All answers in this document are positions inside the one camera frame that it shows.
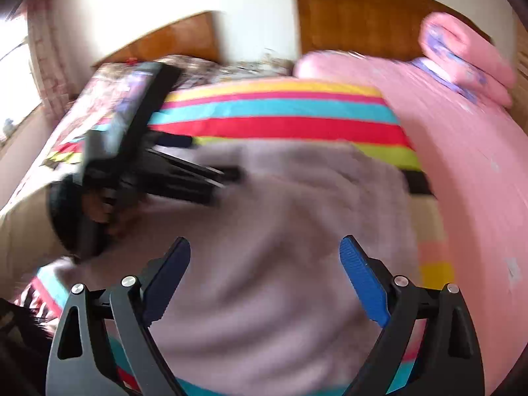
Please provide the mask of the person's left hand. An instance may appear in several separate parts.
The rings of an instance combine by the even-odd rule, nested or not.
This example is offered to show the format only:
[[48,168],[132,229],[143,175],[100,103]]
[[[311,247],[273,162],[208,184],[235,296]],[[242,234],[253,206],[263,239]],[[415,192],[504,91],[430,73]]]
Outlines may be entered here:
[[101,192],[91,191],[82,195],[83,213],[95,223],[103,223],[113,239],[123,238],[141,218],[146,196],[136,196],[127,205],[115,207],[107,203]]

